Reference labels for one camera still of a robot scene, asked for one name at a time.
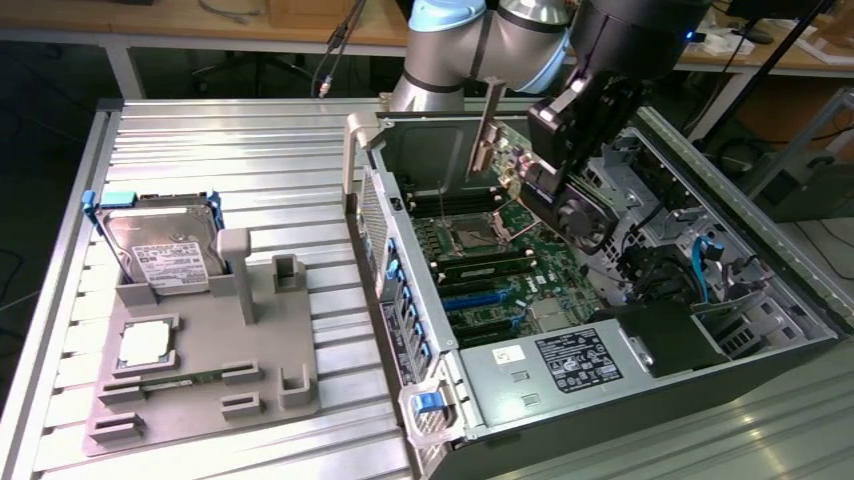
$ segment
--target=metal bracket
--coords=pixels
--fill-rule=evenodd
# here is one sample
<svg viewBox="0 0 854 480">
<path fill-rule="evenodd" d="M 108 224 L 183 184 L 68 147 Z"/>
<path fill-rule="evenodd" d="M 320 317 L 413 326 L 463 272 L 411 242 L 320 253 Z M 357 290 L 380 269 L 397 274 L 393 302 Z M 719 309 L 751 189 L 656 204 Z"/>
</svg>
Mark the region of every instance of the metal bracket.
<svg viewBox="0 0 854 480">
<path fill-rule="evenodd" d="M 468 177 L 469 173 L 480 172 L 488 168 L 489 161 L 492 160 L 492 143 L 497 138 L 497 127 L 492 123 L 492 117 L 495 117 L 497 104 L 504 96 L 507 83 L 495 77 L 488 77 L 485 83 L 489 85 L 489 88 L 485 91 L 485 105 L 480 115 L 475 144 L 471 148 L 465 177 Z"/>
<path fill-rule="evenodd" d="M 352 193 L 353 168 L 356 164 L 356 145 L 367 150 L 376 146 L 381 131 L 379 119 L 373 113 L 351 113 L 344 127 L 344 196 Z"/>
</svg>

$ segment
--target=floor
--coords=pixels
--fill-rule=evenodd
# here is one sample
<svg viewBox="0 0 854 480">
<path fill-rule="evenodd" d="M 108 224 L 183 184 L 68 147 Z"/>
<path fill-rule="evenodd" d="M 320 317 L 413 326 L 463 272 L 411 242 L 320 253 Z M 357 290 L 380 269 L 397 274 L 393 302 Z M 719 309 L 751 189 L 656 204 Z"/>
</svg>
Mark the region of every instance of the floor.
<svg viewBox="0 0 854 480">
<path fill-rule="evenodd" d="M 224 52 L 136 49 L 133 55 L 149 98 L 253 96 L 252 66 L 216 73 L 204 84 L 193 82 L 193 68 L 220 62 Z M 281 59 L 301 61 L 293 55 Z M 308 56 L 304 61 L 304 68 L 312 71 L 319 57 Z M 5 206 L 0 225 L 8 232 L 0 235 L 0 282 L 9 282 L 0 297 L 0 329 L 5 332 L 0 334 L 1 405 L 97 99 L 117 98 L 118 89 L 106 58 L 94 47 L 0 42 L 0 68 L 0 205 Z M 331 96 L 369 97 L 393 88 L 401 60 L 345 57 L 339 69 Z M 674 125 L 683 123 L 703 98 L 699 88 L 683 88 L 692 85 L 683 82 L 683 75 L 675 73 L 660 82 L 651 96 L 652 105 Z M 308 96 L 304 79 L 273 69 L 263 78 L 263 96 Z M 467 94 L 483 94 L 483 88 L 472 84 Z M 738 125 L 730 125 L 723 138 L 743 133 Z"/>
</svg>

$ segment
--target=robotic arm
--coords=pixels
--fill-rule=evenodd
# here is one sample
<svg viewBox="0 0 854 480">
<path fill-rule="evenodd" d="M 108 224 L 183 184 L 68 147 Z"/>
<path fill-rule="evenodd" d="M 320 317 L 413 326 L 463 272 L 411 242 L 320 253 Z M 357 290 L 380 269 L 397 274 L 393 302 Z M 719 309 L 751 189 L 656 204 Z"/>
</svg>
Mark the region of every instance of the robotic arm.
<svg viewBox="0 0 854 480">
<path fill-rule="evenodd" d="M 576 174 L 640 105 L 642 81 L 670 72 L 710 0 L 584 0 L 571 29 L 578 64 L 564 91 L 528 109 L 540 161 L 519 170 L 519 201 L 587 254 L 611 236 L 616 217 Z"/>
<path fill-rule="evenodd" d="M 483 0 L 416 1 L 392 110 L 461 109 L 465 76 L 491 84 L 497 78 L 501 85 L 528 93 L 553 79 L 568 22 L 563 0 L 501 0 L 491 17 L 481 4 Z M 587 254 L 602 248 L 616 218 L 576 174 L 628 122 L 642 100 L 642 81 L 671 71 L 710 4 L 711 0 L 582 0 L 578 8 L 568 35 L 578 63 L 563 93 L 528 110 L 531 149 L 539 159 L 519 161 L 515 170 L 519 201 Z M 487 96 L 484 122 L 499 98 L 492 89 Z M 483 132 L 481 122 L 479 135 Z M 472 171 L 483 164 L 481 140 Z"/>
<path fill-rule="evenodd" d="M 583 0 L 570 37 L 578 64 L 564 91 L 528 110 L 533 151 L 555 170 L 578 173 L 626 125 L 640 103 L 640 81 L 672 70 L 708 5 Z"/>
</svg>

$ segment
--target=green circuit board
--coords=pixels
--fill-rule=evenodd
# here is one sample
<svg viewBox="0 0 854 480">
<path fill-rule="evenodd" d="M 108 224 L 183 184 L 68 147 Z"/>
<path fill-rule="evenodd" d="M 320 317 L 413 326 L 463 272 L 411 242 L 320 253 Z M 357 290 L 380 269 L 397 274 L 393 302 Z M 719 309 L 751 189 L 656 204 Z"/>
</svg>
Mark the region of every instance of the green circuit board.
<svg viewBox="0 0 854 480">
<path fill-rule="evenodd" d="M 497 210 L 497 218 L 488 211 L 416 218 L 412 222 L 428 263 L 495 253 L 531 253 L 529 260 L 521 260 L 528 271 L 491 278 L 488 282 L 493 288 L 488 291 L 455 294 L 453 288 L 464 287 L 465 282 L 447 286 L 441 278 L 436 278 L 443 302 L 496 292 L 504 295 L 497 304 L 445 312 L 463 346 L 541 333 L 543 326 L 532 313 L 536 306 L 544 305 L 543 300 L 559 306 L 563 313 L 560 322 L 566 322 L 566 326 L 580 325 L 602 308 L 595 288 L 580 273 L 582 265 L 567 244 L 544 224 L 531 227 L 535 217 L 517 202 L 507 203 Z M 500 330 L 500 335 L 463 335 L 471 327 L 505 323 L 507 320 L 512 321 L 513 327 L 509 331 Z"/>
</svg>

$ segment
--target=gray plastic holder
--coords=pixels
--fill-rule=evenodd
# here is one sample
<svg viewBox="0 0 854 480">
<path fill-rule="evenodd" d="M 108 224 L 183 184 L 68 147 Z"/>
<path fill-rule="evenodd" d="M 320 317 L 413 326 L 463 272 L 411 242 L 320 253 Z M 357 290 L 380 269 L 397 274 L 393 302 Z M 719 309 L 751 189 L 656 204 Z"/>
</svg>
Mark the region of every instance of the gray plastic holder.
<svg viewBox="0 0 854 480">
<path fill-rule="evenodd" d="M 208 291 L 157 296 L 148 284 L 116 287 L 88 456 L 296 419 L 320 407 L 305 266 L 293 255 L 247 265 L 245 229 L 217 238 L 232 273 L 209 277 Z M 168 339 L 156 329 L 136 332 L 135 356 L 121 353 L 126 328 L 157 321 L 169 325 Z"/>
</svg>

